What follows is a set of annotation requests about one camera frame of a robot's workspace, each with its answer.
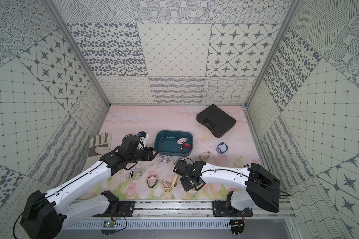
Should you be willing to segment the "beige watch pair front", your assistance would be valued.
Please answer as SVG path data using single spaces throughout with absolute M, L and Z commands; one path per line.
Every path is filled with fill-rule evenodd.
M 171 192 L 177 186 L 177 184 L 178 184 L 177 180 L 178 180 L 177 174 L 174 176 L 174 178 L 171 182 L 169 182 L 167 180 L 162 180 L 161 185 L 163 187 L 164 192 L 166 192 L 166 193 Z

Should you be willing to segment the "red transparent watch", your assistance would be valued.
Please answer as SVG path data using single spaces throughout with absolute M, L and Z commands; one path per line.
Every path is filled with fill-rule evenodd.
M 184 143 L 181 147 L 181 153 L 187 154 L 190 153 L 192 150 L 192 146 L 189 143 Z

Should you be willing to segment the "brown strap watch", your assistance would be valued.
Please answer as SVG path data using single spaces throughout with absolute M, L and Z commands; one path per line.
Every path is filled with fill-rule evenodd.
M 147 186 L 149 188 L 154 188 L 155 185 L 157 184 L 158 182 L 158 176 L 157 175 L 150 175 L 148 178 L 147 178 Z

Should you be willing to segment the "orange white watch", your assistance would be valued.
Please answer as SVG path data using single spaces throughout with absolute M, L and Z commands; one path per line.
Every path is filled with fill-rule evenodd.
M 186 143 L 187 142 L 187 140 L 188 140 L 188 138 L 180 138 L 180 139 L 178 139 L 177 140 L 177 144 L 184 144 L 184 143 Z

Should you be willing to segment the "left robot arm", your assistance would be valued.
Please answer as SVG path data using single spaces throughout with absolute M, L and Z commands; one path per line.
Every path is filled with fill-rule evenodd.
M 129 170 L 128 165 L 134 167 L 140 161 L 154 160 L 159 151 L 145 146 L 148 137 L 141 131 L 126 135 L 121 145 L 110 152 L 100 148 L 97 153 L 103 155 L 87 170 L 45 193 L 39 190 L 32 193 L 15 223 L 31 239 L 53 239 L 60 231 L 86 218 L 104 215 L 114 219 L 121 215 L 120 200 L 109 190 L 86 201 L 74 203 L 74 200 L 119 171 Z

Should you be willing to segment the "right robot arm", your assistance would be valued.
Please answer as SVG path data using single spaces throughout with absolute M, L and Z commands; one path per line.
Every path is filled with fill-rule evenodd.
M 173 172 L 180 176 L 183 189 L 198 190 L 198 186 L 220 184 L 239 191 L 229 193 L 227 206 L 238 211 L 257 206 L 265 211 L 278 213 L 281 181 L 260 164 L 249 167 L 228 168 L 216 166 L 204 161 L 194 164 L 179 160 Z

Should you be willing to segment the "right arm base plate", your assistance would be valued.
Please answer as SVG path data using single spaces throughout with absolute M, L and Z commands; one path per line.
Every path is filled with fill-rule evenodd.
M 246 208 L 243 211 L 239 211 L 233 208 L 230 203 L 222 200 L 214 200 L 211 202 L 212 211 L 214 217 L 241 217 L 245 215 L 246 217 L 252 217 L 253 212 L 251 208 Z

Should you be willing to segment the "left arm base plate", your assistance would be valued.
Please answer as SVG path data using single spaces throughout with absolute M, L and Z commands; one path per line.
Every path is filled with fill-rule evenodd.
M 97 214 L 93 217 L 132 217 L 135 204 L 135 201 L 119 201 L 117 203 L 111 203 L 108 209 L 103 214 Z

